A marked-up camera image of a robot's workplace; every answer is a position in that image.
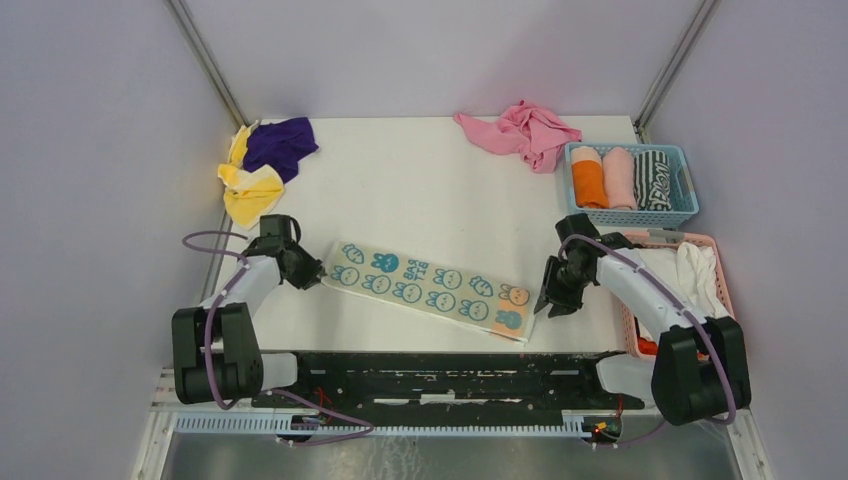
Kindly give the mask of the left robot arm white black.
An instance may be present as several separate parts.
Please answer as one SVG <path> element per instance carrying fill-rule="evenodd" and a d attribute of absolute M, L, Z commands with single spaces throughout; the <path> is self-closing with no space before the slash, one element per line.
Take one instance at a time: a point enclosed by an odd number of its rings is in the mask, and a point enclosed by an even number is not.
<path fill-rule="evenodd" d="M 236 259 L 236 269 L 216 293 L 199 305 L 177 310 L 171 320 L 173 372 L 178 400 L 213 402 L 223 410 L 265 389 L 266 374 L 252 315 L 266 297 L 288 283 L 308 290 L 326 275 L 322 261 L 301 245 L 299 222 L 289 215 L 264 215 L 259 235 L 242 252 L 200 247 L 195 251 Z"/>

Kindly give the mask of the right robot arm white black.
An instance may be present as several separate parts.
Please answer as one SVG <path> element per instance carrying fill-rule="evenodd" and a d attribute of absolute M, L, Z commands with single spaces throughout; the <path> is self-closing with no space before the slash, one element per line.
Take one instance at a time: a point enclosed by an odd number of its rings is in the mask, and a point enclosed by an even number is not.
<path fill-rule="evenodd" d="M 733 423 L 751 402 L 740 324 L 730 316 L 708 316 L 675 293 L 623 234 L 600 234 L 587 215 L 568 215 L 555 230 L 560 247 L 546 261 L 535 312 L 550 318 L 574 314 L 587 287 L 603 286 L 657 345 L 653 359 L 616 354 L 598 360 L 596 370 L 577 382 L 580 400 L 602 408 L 624 394 L 655 405 L 674 426 Z"/>

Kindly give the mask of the teal patterned towel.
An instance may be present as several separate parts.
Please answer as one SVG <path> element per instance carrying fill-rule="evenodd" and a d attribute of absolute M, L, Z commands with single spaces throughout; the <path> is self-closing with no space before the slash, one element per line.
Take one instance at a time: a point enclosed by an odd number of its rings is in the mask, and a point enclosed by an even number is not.
<path fill-rule="evenodd" d="M 531 291 L 494 276 L 351 241 L 334 244 L 322 283 L 526 343 L 534 327 Z"/>

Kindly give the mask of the green white striped towel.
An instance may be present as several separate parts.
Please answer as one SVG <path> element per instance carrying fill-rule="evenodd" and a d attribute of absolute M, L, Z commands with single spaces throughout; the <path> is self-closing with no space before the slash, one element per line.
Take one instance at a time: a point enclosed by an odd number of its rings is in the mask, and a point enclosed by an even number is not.
<path fill-rule="evenodd" d="M 648 150 L 634 158 L 634 196 L 643 211 L 671 211 L 671 170 L 664 152 Z"/>

